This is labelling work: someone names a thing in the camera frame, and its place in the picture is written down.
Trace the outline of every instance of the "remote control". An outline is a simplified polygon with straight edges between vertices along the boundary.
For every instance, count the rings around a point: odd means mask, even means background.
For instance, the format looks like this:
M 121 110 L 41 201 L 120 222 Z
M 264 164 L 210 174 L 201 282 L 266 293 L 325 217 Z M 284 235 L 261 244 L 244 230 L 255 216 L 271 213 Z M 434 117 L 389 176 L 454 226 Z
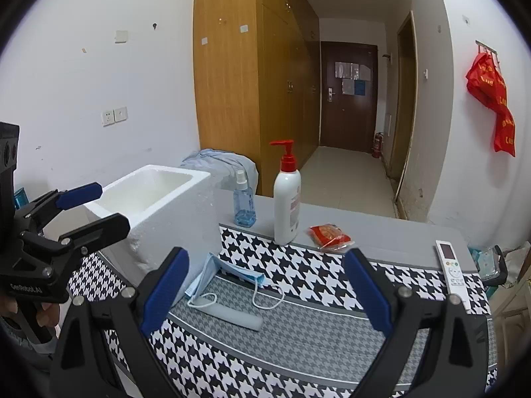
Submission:
M 465 309 L 470 310 L 470 297 L 468 296 L 465 279 L 452 244 L 447 241 L 435 241 L 435 244 L 439 253 L 442 270 L 444 271 L 448 295 L 458 295 L 463 301 Z

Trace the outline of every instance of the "fire extinguisher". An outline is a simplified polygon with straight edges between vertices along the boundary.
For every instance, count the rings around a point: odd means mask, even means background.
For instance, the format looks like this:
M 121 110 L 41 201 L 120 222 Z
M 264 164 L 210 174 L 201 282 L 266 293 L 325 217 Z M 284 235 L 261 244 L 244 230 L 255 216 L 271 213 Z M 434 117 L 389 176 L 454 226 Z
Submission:
M 382 154 L 383 133 L 376 133 L 374 136 L 374 144 L 372 146 L 372 156 L 379 159 Z

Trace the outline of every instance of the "blue gripper pad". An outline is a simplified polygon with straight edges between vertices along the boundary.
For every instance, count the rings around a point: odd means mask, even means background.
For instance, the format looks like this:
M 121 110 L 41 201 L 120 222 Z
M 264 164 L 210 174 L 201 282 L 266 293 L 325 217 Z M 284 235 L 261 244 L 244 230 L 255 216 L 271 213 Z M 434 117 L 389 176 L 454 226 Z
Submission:
M 152 332 L 162 326 L 190 267 L 188 252 L 185 249 L 174 248 L 168 258 L 170 259 L 167 260 L 171 261 L 168 266 L 166 266 L 167 261 L 165 260 L 157 271 L 150 272 L 142 281 L 143 283 L 147 280 L 150 274 L 155 273 L 157 275 L 160 270 L 166 268 L 161 275 L 159 274 L 160 277 L 156 283 L 150 283 L 153 285 L 153 290 L 147 296 L 143 305 L 143 319 L 140 331 L 146 338 L 149 338 Z
M 102 186 L 97 182 L 93 182 L 92 184 L 77 187 L 61 194 L 55 202 L 55 206 L 60 210 L 69 210 L 75 206 L 99 199 L 102 193 Z
M 366 267 L 372 269 L 371 264 L 365 259 L 366 265 L 364 266 L 356 256 L 357 252 L 363 256 L 357 248 L 350 250 L 344 256 L 344 271 L 356 292 L 357 299 L 365 309 L 372 327 L 383 332 L 387 337 L 393 329 L 391 305 L 371 278 L 370 273 L 365 269 Z

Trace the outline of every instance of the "ear loop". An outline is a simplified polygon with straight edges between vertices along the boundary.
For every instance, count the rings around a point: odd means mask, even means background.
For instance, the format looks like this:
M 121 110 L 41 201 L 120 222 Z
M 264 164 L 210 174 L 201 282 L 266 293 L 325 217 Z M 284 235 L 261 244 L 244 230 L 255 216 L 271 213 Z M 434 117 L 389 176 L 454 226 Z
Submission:
M 187 302 L 187 305 L 190 307 L 190 308 L 206 308 L 206 307 L 210 307 L 211 305 L 214 305 L 217 301 L 218 301 L 218 296 L 216 294 L 203 294 L 201 295 L 202 298 L 204 298 L 205 296 L 209 296 L 209 295 L 212 295 L 214 296 L 214 300 L 213 301 L 210 301 L 204 305 L 194 305 L 192 304 L 192 298 L 188 299 L 188 302 Z
M 257 297 L 257 293 L 258 293 L 258 279 L 255 277 L 254 278 L 254 294 L 253 294 L 253 305 L 257 308 L 260 308 L 261 310 L 272 310 L 273 308 L 277 308 L 278 305 L 280 305 L 282 303 L 282 301 L 284 300 L 284 298 L 286 297 L 286 294 L 284 293 L 284 290 L 282 287 L 278 286 L 278 284 L 269 284 L 269 286 L 271 287 L 276 287 L 278 290 L 279 290 L 279 293 L 282 295 L 282 298 L 280 298 L 280 301 L 278 301 L 275 305 L 273 305 L 272 307 L 262 307 L 261 305 L 258 305 L 255 301 L 255 298 Z

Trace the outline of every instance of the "red bag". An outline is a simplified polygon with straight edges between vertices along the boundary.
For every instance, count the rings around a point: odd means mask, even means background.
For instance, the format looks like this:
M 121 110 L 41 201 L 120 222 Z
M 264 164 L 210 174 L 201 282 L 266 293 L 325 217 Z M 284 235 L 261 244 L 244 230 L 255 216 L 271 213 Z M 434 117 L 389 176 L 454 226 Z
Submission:
M 495 66 L 492 55 L 486 52 L 480 52 L 472 68 L 466 74 L 468 79 L 467 89 L 485 106 L 488 106 L 489 98 L 496 97 L 495 91 Z
M 496 112 L 494 150 L 505 151 L 516 157 L 514 119 L 507 107 L 507 87 L 497 70 L 491 53 L 480 52 L 468 71 L 468 91 L 484 106 Z

